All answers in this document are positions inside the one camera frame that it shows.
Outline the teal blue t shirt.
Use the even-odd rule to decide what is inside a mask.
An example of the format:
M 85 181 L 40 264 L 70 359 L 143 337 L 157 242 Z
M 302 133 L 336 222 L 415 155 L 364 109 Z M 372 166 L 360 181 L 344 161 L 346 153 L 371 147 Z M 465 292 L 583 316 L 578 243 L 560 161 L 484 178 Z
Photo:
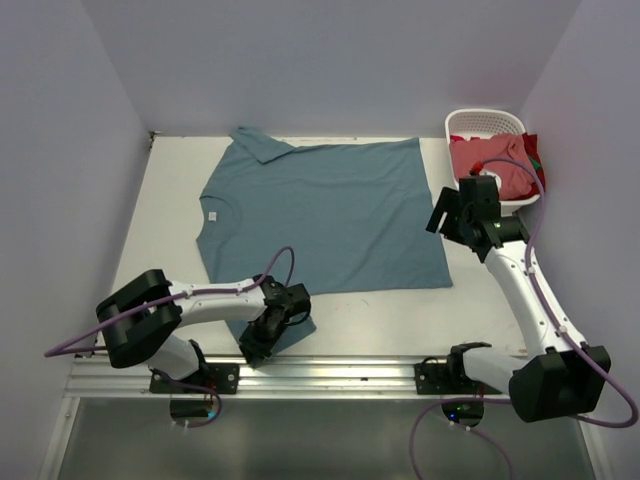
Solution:
M 416 138 L 295 146 L 239 127 L 199 197 L 196 243 L 208 279 L 273 275 L 317 298 L 439 292 L 453 279 L 442 240 L 426 230 L 431 189 Z

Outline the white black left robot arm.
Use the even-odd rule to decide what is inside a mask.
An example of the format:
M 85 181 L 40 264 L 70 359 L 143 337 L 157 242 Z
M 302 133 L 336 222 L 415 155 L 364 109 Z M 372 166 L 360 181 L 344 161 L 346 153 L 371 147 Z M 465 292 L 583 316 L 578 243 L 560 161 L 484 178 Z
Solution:
M 188 284 L 152 269 L 99 303 L 96 316 L 113 368 L 144 364 L 189 393 L 205 386 L 208 369 L 199 343 L 175 334 L 180 327 L 224 322 L 253 367 L 317 330 L 305 286 L 286 286 L 270 275 Z

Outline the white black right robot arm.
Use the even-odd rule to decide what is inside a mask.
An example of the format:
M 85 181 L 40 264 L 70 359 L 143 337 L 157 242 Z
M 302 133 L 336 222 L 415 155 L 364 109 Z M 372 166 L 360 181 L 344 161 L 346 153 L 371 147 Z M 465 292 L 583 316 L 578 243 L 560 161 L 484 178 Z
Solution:
M 525 422 L 592 412 L 611 359 L 578 332 L 538 268 L 530 235 L 516 215 L 501 211 L 496 181 L 463 178 L 439 194 L 426 227 L 468 247 L 501 288 L 520 328 L 527 359 L 499 352 L 486 342 L 451 348 L 445 379 L 468 392 L 478 383 L 509 396 Z

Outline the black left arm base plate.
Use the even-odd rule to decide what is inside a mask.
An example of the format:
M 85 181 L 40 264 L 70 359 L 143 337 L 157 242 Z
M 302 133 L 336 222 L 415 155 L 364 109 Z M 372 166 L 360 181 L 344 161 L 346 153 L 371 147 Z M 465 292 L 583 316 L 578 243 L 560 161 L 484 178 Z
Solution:
M 217 394 L 237 393 L 240 365 L 237 363 L 207 363 L 198 371 L 181 380 L 167 380 L 159 371 L 153 370 L 149 391 L 153 394 Z

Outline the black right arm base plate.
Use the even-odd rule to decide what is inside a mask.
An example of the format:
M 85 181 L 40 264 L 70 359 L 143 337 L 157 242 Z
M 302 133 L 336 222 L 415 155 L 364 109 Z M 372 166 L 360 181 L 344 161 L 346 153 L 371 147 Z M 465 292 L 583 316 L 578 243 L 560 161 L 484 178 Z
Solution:
M 414 385 L 418 395 L 498 395 L 499 391 L 486 384 L 455 377 L 445 362 L 426 357 L 413 365 Z

